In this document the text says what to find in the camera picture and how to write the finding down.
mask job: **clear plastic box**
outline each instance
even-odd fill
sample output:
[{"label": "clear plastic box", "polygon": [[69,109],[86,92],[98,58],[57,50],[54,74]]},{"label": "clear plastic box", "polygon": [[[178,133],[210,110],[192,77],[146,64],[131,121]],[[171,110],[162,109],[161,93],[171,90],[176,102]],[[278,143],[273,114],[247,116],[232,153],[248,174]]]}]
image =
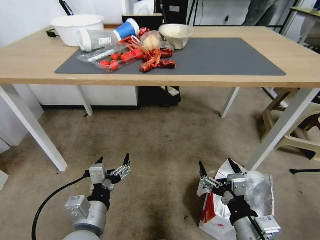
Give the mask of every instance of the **clear plastic box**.
[{"label": "clear plastic box", "polygon": [[[121,56],[123,54],[127,55],[128,52],[130,52],[130,50],[128,49],[127,44],[114,44],[102,49],[97,49],[91,53],[79,55],[77,56],[77,59],[86,63],[92,63],[106,72],[114,72],[138,60],[134,54],[126,59],[121,59]],[[119,56],[117,63],[114,61],[111,63],[112,58],[110,56],[114,53]]]}]

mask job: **aluminum foil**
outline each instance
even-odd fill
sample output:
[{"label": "aluminum foil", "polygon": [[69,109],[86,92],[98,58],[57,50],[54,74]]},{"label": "aluminum foil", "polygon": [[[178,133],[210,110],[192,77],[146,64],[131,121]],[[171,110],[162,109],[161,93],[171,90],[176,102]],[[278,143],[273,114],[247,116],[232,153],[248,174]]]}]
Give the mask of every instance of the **aluminum foil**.
[{"label": "aluminum foil", "polygon": [[[274,195],[273,195],[273,181],[269,174],[262,174],[257,171],[247,171],[240,166],[242,172],[247,172],[247,187],[246,197],[249,200],[248,204],[258,216],[274,215]],[[229,161],[226,160],[219,168],[214,179],[226,178],[228,174],[234,173]],[[230,211],[228,206],[221,202],[221,196],[214,194],[214,212],[216,215],[230,218]]]}]

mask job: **bowl of rice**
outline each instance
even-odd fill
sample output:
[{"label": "bowl of rice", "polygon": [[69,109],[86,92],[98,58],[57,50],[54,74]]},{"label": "bowl of rice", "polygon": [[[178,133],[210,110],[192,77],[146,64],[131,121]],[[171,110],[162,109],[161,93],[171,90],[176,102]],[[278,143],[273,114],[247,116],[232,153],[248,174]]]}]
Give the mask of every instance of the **bowl of rice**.
[{"label": "bowl of rice", "polygon": [[177,23],[163,24],[159,32],[175,49],[182,49],[193,34],[193,27]]}]

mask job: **floor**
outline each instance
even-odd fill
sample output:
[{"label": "floor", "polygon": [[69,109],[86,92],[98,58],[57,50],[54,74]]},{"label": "floor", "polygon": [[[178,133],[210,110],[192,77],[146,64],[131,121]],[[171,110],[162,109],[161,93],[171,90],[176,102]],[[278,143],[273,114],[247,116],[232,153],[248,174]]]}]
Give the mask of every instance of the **floor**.
[{"label": "floor", "polygon": [[[68,162],[59,172],[30,135],[0,155],[9,174],[0,192],[2,239],[30,239],[41,202],[80,177],[100,156],[108,168],[130,153],[132,171],[111,193],[104,239],[213,239],[198,229],[203,198],[196,195],[198,161],[217,169],[227,157],[246,164],[258,147],[255,116],[270,102],[259,88],[241,88],[225,119],[219,111],[227,88],[181,87],[178,106],[140,110],[48,110],[40,123]],[[272,151],[258,168],[274,179],[277,239],[319,239],[320,173],[292,175],[289,168],[320,168],[293,149]],[[90,180],[50,200],[41,212],[37,239],[63,239],[71,231],[64,210],[69,196],[88,195]]]}]

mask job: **table top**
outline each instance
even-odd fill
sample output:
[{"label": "table top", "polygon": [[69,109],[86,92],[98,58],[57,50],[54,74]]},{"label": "table top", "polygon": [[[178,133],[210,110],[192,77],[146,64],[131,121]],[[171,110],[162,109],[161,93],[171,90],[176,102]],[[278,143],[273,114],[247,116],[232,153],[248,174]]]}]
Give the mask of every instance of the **table top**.
[{"label": "table top", "polygon": [[41,30],[0,49],[0,83],[320,87],[320,55],[265,27],[194,27],[192,37],[240,37],[277,65],[286,75],[56,74],[54,71],[77,48],[65,46],[60,38],[50,38],[44,30]]},{"label": "table top", "polygon": [[320,18],[320,12],[317,11],[315,8],[302,8],[302,7],[291,7],[293,11]]}]

